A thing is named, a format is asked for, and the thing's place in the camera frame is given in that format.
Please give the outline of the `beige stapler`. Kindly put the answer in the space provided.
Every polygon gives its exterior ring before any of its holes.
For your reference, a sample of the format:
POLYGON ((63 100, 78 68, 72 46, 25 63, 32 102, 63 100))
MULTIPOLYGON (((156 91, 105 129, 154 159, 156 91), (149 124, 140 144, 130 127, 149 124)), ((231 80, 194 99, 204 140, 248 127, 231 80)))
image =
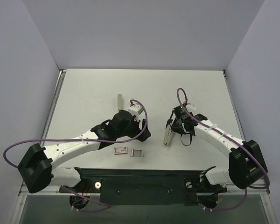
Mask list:
POLYGON ((123 96, 122 94, 117 95, 117 110, 120 111, 123 109, 123 96))

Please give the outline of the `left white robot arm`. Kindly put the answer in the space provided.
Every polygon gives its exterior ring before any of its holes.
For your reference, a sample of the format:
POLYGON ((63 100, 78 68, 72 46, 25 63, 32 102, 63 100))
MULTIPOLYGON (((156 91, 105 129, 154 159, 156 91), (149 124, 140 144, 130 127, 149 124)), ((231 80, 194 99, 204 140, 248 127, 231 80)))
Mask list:
POLYGON ((79 176, 75 168, 62 168, 60 165, 82 154, 110 146, 122 137, 146 141, 151 137, 146 119, 138 120, 135 115, 122 110, 112 119, 69 141, 58 141, 55 145, 44 147, 33 144, 19 163, 18 171, 29 193, 40 192, 52 182, 82 192, 87 185, 86 179, 79 176))

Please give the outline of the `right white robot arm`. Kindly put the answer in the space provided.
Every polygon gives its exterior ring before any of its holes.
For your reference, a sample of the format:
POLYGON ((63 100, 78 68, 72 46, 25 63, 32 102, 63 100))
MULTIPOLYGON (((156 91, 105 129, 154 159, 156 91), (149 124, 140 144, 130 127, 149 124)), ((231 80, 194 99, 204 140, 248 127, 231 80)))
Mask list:
POLYGON ((263 188, 269 186, 268 170, 259 144, 253 140, 236 138, 213 124, 202 114, 194 114, 195 107, 183 104, 172 110, 167 120, 163 139, 170 146, 175 134, 198 137, 225 155, 229 160, 227 168, 211 167, 200 173, 200 188, 209 191, 216 185, 234 184, 239 189, 252 188, 261 178, 263 188))

